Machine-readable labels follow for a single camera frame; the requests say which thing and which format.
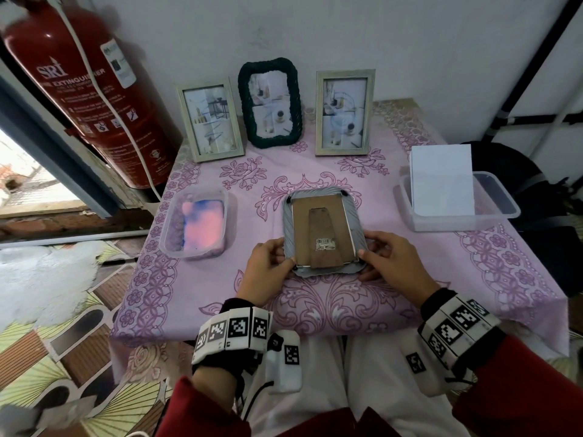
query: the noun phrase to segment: dark green woven frame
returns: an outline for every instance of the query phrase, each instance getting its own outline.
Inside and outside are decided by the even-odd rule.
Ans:
[[[249,92],[249,80],[253,73],[265,73],[271,70],[279,70],[288,75],[288,90],[290,92],[290,117],[293,126],[287,136],[274,136],[273,138],[261,138],[257,136],[257,124],[253,117],[253,99]],[[297,84],[297,70],[287,58],[276,58],[271,61],[259,61],[257,63],[245,63],[239,71],[238,78],[239,95],[243,106],[243,121],[247,129],[247,139],[258,148],[274,146],[291,146],[302,136],[302,103],[300,102],[300,87]]]

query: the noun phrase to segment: silver frame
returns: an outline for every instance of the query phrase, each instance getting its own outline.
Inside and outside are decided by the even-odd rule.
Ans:
[[[186,90],[197,90],[217,86],[222,86],[227,95],[227,106],[229,107],[230,121],[231,126],[233,127],[233,136],[235,137],[235,143],[237,145],[237,148],[235,150],[226,151],[224,153],[213,153],[209,155],[204,155],[200,153],[198,143],[196,142],[193,123],[190,119],[190,113],[188,113],[186,100],[184,99],[184,92]],[[196,162],[215,161],[222,160],[225,158],[235,158],[237,156],[242,156],[245,154],[243,141],[241,139],[241,132],[239,131],[239,123],[237,122],[237,111],[235,110],[235,102],[233,100],[233,92],[231,91],[231,83],[228,78],[226,80],[220,80],[205,84],[183,84],[180,86],[176,86],[176,92],[179,96],[180,113],[182,114],[184,125],[186,126],[186,136],[188,138],[190,149],[193,153],[193,158]]]
[[[325,70],[316,73],[316,156],[366,155],[368,153],[368,125],[373,113],[374,73],[374,69]],[[359,148],[323,148],[324,81],[350,78],[366,78],[367,80],[364,98],[363,146]]]

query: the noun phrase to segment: hand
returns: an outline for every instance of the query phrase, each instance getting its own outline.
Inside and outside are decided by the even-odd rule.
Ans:
[[[257,307],[264,306],[281,290],[283,280],[295,267],[295,259],[285,259],[283,238],[258,243],[247,262],[237,297]]]
[[[382,276],[417,308],[440,289],[407,239],[383,231],[365,230],[364,236],[374,242],[369,251],[359,250],[359,257],[369,264],[359,276],[362,282]]]

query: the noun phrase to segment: white wall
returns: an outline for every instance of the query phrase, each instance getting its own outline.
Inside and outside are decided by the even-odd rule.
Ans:
[[[413,97],[450,143],[479,139],[566,0],[77,0],[119,37],[166,121],[184,126],[173,84],[285,56],[315,102],[317,70],[377,70],[375,99]],[[583,8],[515,113],[556,112],[583,71]],[[505,131],[523,147],[543,129]],[[550,179],[583,174],[583,124],[538,159]]]

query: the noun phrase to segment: white picture frame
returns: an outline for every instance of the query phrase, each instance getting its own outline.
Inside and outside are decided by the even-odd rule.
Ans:
[[[245,154],[229,79],[176,86],[186,136],[196,162]]]
[[[316,75],[316,156],[366,155],[374,69]]]

